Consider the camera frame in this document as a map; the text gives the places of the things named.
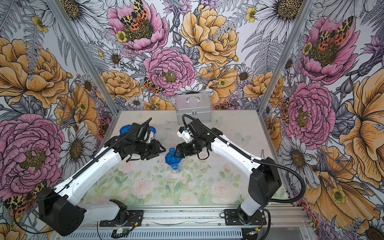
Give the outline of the blue lid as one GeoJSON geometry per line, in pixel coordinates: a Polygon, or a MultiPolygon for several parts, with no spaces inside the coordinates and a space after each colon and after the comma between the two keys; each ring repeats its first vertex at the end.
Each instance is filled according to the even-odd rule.
{"type": "Polygon", "coordinates": [[[125,126],[121,127],[120,128],[120,135],[128,133],[131,129],[131,126],[132,125],[125,125],[125,126]]]}
{"type": "Polygon", "coordinates": [[[150,126],[150,131],[155,135],[156,134],[156,129],[154,128],[154,127],[152,127],[152,126],[150,126]]]}
{"type": "Polygon", "coordinates": [[[166,154],[165,161],[166,164],[171,166],[177,166],[181,162],[181,158],[179,155],[175,156],[176,149],[175,148],[170,148],[169,152],[166,154]]]}

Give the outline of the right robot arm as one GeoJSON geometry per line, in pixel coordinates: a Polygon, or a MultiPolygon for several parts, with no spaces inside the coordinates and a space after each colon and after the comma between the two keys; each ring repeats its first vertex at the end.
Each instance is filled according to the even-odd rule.
{"type": "Polygon", "coordinates": [[[237,146],[216,128],[209,129],[198,119],[180,127],[177,135],[183,142],[176,147],[175,157],[199,155],[204,149],[218,154],[236,167],[249,179],[249,195],[238,207],[238,218],[248,224],[256,211],[262,210],[272,199],[282,182],[278,166],[271,158],[262,159],[237,146]]]}

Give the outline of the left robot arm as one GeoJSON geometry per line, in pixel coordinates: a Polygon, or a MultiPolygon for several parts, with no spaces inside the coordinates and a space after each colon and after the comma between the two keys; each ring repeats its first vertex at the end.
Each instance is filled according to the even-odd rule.
{"type": "Polygon", "coordinates": [[[128,132],[108,140],[104,147],[80,170],[56,185],[37,194],[38,217],[61,236],[73,233],[80,226],[107,221],[122,226],[128,221],[127,206],[110,199],[107,203],[80,205],[87,191],[112,167],[133,155],[150,160],[166,149],[155,139],[150,120],[133,123],[128,132]]]}

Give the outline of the silver metal first-aid case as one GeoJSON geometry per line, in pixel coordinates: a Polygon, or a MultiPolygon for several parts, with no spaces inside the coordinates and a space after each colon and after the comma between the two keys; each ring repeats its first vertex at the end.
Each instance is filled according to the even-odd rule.
{"type": "Polygon", "coordinates": [[[202,123],[211,121],[212,103],[207,93],[176,95],[175,109],[179,125],[183,125],[182,115],[197,118],[202,123]]]}

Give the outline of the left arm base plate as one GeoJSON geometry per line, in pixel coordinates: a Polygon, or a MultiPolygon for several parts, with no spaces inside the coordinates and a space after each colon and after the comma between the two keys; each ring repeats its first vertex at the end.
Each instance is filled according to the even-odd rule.
{"type": "Polygon", "coordinates": [[[101,221],[100,227],[140,227],[142,225],[143,210],[127,210],[125,214],[120,214],[114,220],[101,221]]]}

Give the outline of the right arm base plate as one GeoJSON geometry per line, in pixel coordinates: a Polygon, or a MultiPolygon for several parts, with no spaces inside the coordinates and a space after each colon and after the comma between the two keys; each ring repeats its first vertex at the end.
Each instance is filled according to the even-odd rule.
{"type": "Polygon", "coordinates": [[[264,226],[267,224],[265,214],[257,210],[252,216],[247,215],[240,208],[224,209],[220,217],[227,226],[264,226]]]}

